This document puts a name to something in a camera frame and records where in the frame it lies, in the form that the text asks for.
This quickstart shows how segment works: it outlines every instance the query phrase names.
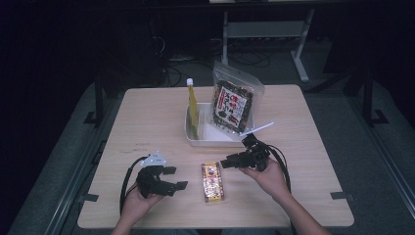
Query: wire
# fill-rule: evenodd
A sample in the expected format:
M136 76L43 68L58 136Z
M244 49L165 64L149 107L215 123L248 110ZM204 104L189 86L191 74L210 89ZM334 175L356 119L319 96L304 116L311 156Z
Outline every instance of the wire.
M171 58L170 61L171 62L187 62L187 61L192 61L195 60L194 57L182 57L182 58Z
M220 38L212 38L210 40L210 42L216 42L216 41L218 41L219 44L217 46L214 46L214 48L211 49L212 51L220 50L222 48L222 45L223 45L222 39L220 39Z
M292 41L291 38L286 38L280 43L280 45L276 48L274 52L271 53L261 53L259 49L263 49L267 45L265 42L268 40L255 40L254 43L249 41L250 43L239 43L242 40L235 40L232 44L230 44L228 47L231 48L244 48L246 46L249 46L249 48L252 50L251 52L241 52L239 54L237 53L228 53L228 58L232 60L235 64L242 65L242 66L250 66L255 68L267 68L271 65L271 56L275 54L278 50L281 50L283 46L285 46L288 42ZM255 56L255 60L252 60L250 58L247 58L247 54Z
M286 184L287 184L287 188L291 193L291 179L290 179L290 174L288 173L287 160L286 160L283 152L280 149L278 149L277 147L275 147L273 145L267 145L267 144L263 143L260 140L256 139L256 140L253 140L253 141L260 144L260 145L262 145L262 147L266 147L266 149L269 150L272 153L274 158L277 160L279 166L281 167L281 170L283 171L285 181L286 181ZM281 157L278 155L277 151L281 154L284 161L281 160ZM292 230L293 234L297 235L297 230L296 230L296 228L294 227L294 225L291 221L290 221L290 224L291 224L291 230Z
M107 54L107 56L109 56L114 62L116 62L119 66L121 66L123 69L125 69L127 72L129 72L131 75L135 76L135 77L142 77L140 75L138 75L135 71L131 70L128 68L127 65L125 65L123 62L121 62L119 59L117 59L113 54L111 54L106 48L104 48L104 46L99 43L96 38L93 38L95 44L103 51L105 52L105 54Z
M167 86L168 86L168 87L175 87L177 84L179 84L179 83L180 83L182 76L183 76L183 75L187 75L187 74L185 74L185 73L181 72L180 70L178 70L178 69L176 69L176 68L173 68L173 67L168 67L168 68L167 68L167 71L168 71L168 73L167 73ZM179 76L179 78L178 78L178 80L176 81L176 83L174 83L174 84L172 84L172 85L171 85L171 79L170 79L170 74L171 74L171 73Z
M127 189L128 180L129 180L129 177L131 176L132 170L138 164L138 162L143 161L147 158L148 157L141 157L140 159L136 160L131 165L131 167L128 169L127 173L125 174L124 181L122 182L121 194L119 196L119 214L122 213L122 208L124 207L124 202L125 202L125 197L126 197L125 191Z
M213 71L213 67L210 65L207 65L203 62L200 61L188 61L188 62L178 62L177 65L172 65L173 67L176 66L184 66L184 65L200 65L200 66L204 66L206 68L208 68L209 70Z
M134 185L134 187L128 189L128 191L125 193L125 197L127 197L131 193L131 191L134 190L135 188L137 188L137 185Z
M162 47L161 47L160 51L159 51L159 52L156 52L156 55L158 55L159 57L161 57L162 52L163 52L163 51L164 51L164 49L165 49L165 41L164 41L164 39L163 39L162 37L159 37L159 36L154 36L154 37L153 37L153 39L158 39L158 40L160 40L160 41L161 41L161 43L162 43Z

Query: plastic bag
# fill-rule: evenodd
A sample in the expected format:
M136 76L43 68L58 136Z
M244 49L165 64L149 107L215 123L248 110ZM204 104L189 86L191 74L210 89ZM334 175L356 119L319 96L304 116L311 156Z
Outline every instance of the plastic bag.
M254 129L264 85L253 75L218 61L214 63L213 83L210 122L233 134Z

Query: gray carpet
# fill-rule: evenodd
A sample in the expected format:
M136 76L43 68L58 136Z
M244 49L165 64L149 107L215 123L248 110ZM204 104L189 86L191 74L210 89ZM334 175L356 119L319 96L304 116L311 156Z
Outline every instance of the gray carpet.
M238 54L235 57L238 61L231 60L230 65L257 76L264 84L298 84L302 89L313 87L330 76L322 73L330 49L329 42L311 42L304 47L301 57L311 79L307 84L300 82L291 61L289 51L293 45L284 44L272 54L261 53L264 58L270 59L269 65L265 63L263 68L240 63L241 56L252 59L252 54ZM211 61L190 61L174 67L185 76L193 77L197 86L212 85ZM185 76L177 86L185 85ZM179 76L171 72L169 78L171 83L175 83ZM390 123L368 130L355 110L354 104L358 105L361 97L344 96L340 92L343 85L344 81L341 81L321 93L305 94L336 174L344 191L350 195L349 205L355 218L351 227L330 229L336 234L413 234L415 220L395 187L370 132L375 131L380 136L408 184L415 188L415 130L394 106L389 92L377 83L374 108L382 110ZM95 172L92 162L101 142L110 133L121 100L122 95L118 99L105 99L105 119L100 126L84 124L87 114L94 111L93 86L85 91L9 234L45 234L45 231L65 235L110 234L109 230L83 230L77 227L76 220L82 207L82 195ZM84 163L83 171L74 175L79 163ZM81 184L70 189L69 183L76 177L82 179ZM57 207L64 203L61 200L68 190L76 197L69 202L70 207L66 211L60 211L65 220L51 225ZM291 232L283 229L281 233Z

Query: wooden tabletop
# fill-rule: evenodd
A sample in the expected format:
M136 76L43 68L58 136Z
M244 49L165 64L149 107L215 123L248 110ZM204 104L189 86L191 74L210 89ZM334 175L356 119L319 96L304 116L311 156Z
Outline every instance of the wooden tabletop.
M195 87L198 102L209 103L212 87ZM244 148L192 147L184 122L188 91L182 88L131 89L125 93L89 194L78 219L82 228L114 228L119 194L127 169L140 157L160 151L173 175L161 180L189 181L184 191L165 197L135 226L141 228L289 227L284 211L236 168L221 169L225 200L206 203L201 164L220 162ZM255 136L285 155L293 195L323 226L350 226L353 216L311 113L295 85L265 86L255 124L275 123ZM135 166L131 185L140 165Z

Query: hand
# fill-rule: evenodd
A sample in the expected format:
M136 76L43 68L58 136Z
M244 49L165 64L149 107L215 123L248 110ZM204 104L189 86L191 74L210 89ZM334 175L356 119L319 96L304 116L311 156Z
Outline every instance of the hand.
M156 194L150 194L147 199L144 198L138 191L136 183L127 192L129 193L125 198L121 218L116 224L113 235L128 234L131 227L164 198L164 196Z
M240 171L254 179L265 193L269 194L276 202L290 195L280 165L268 158L264 171L256 171L252 168L240 168Z
M240 168L240 171L254 179L261 189L271 195L290 217L299 234L330 234L311 214L291 195L279 164L268 158L263 172L252 168Z

